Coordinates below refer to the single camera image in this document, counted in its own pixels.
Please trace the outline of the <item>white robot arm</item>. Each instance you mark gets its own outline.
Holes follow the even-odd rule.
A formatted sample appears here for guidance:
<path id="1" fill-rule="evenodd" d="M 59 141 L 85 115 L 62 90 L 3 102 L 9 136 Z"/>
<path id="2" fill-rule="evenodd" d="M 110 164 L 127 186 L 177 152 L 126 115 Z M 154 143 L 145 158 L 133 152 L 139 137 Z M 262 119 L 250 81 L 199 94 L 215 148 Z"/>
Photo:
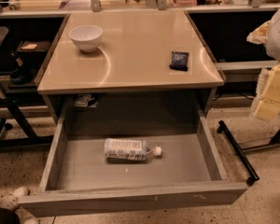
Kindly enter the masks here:
<path id="1" fill-rule="evenodd" d="M 272 120 L 280 113 L 280 8 L 269 21 L 251 32 L 246 40 L 253 44 L 262 44 L 267 55 L 277 60 L 271 70 L 261 70 L 257 97 L 251 106 L 255 118 Z"/>

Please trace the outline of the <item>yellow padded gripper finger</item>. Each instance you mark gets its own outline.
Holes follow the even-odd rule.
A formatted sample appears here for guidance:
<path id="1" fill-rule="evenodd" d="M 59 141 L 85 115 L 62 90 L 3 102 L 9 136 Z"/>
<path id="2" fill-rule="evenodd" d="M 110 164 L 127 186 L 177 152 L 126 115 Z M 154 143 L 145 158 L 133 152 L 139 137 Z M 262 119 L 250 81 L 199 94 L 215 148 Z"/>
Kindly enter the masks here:
<path id="1" fill-rule="evenodd" d="M 280 113 L 280 63 L 271 70 L 262 68 L 259 74 L 252 113 L 257 119 L 272 120 Z"/>

